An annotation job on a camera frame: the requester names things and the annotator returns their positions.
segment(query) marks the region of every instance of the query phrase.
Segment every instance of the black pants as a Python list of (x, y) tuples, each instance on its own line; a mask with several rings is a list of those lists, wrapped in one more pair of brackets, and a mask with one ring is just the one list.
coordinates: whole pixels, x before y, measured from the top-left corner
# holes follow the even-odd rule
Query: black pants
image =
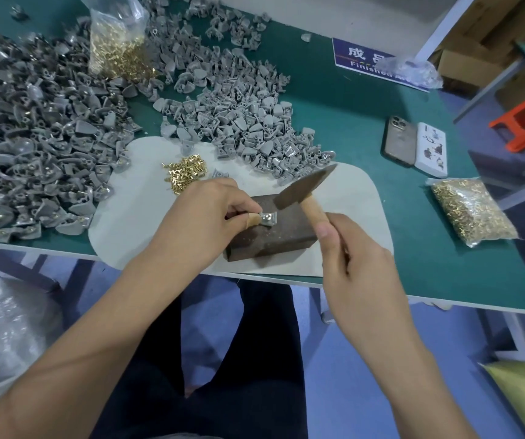
[(239, 280), (244, 315), (211, 382), (184, 397), (181, 296), (147, 330), (91, 435), (306, 439), (299, 326), (287, 285)]

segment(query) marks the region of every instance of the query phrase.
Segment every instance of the plastic bag of brass rivets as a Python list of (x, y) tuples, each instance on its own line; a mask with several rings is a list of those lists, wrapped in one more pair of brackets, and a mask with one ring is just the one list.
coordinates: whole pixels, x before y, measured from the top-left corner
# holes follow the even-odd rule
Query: plastic bag of brass rivets
[(457, 235), (470, 248), (485, 240), (519, 238), (516, 228), (479, 178), (430, 178), (426, 184)]
[(163, 163), (163, 168), (169, 170), (169, 176), (164, 180), (171, 184), (171, 189), (176, 195), (181, 194), (190, 183), (207, 174), (206, 162), (199, 154), (184, 157), (178, 163)]
[(154, 77), (145, 48), (149, 14), (139, 0), (81, 0), (89, 9), (90, 73), (140, 81)]

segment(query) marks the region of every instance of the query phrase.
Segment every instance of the metal hammer head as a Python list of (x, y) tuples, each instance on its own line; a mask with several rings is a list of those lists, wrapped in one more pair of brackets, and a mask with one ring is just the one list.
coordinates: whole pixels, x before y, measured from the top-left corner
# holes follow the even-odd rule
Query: metal hammer head
[(296, 202), (301, 202), (309, 194), (313, 192), (327, 176), (329, 176), (337, 164), (329, 165), (327, 168), (316, 171), (306, 177), (303, 177), (296, 182), (290, 184), (274, 199), (277, 209), (285, 209), (287, 206)]

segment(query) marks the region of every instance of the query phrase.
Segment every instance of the blue sign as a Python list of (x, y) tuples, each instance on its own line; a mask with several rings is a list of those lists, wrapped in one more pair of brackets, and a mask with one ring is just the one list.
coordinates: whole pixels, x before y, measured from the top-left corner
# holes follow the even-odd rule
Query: blue sign
[(332, 42), (334, 46), (334, 59), (336, 60), (336, 66), (356, 71), (357, 73), (365, 73), (372, 77), (389, 80), (400, 85), (414, 87), (420, 91), (429, 92), (427, 88), (415, 85), (400, 75), (384, 73), (374, 68), (379, 60), (387, 57), (394, 57), (394, 55), (377, 51), (376, 49), (370, 49), (366, 46), (350, 43), (348, 41), (339, 40), (338, 38), (332, 38)]

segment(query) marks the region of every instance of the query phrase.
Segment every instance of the clear plastic bag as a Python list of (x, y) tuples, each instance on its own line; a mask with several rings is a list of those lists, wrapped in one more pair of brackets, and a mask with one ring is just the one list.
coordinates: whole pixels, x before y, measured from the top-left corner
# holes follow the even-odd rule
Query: clear plastic bag
[(411, 57), (388, 57), (379, 60), (374, 69), (405, 78), (414, 85), (427, 89), (441, 89), (443, 79), (430, 62), (418, 61)]
[(59, 305), (44, 291), (0, 279), (0, 396), (62, 331)]
[(515, 226), (479, 178), (430, 178), (426, 184), (457, 235), (470, 248), (485, 240), (519, 238)]
[(90, 9), (90, 73), (130, 81), (154, 77), (145, 50), (149, 14), (139, 0), (81, 0)]

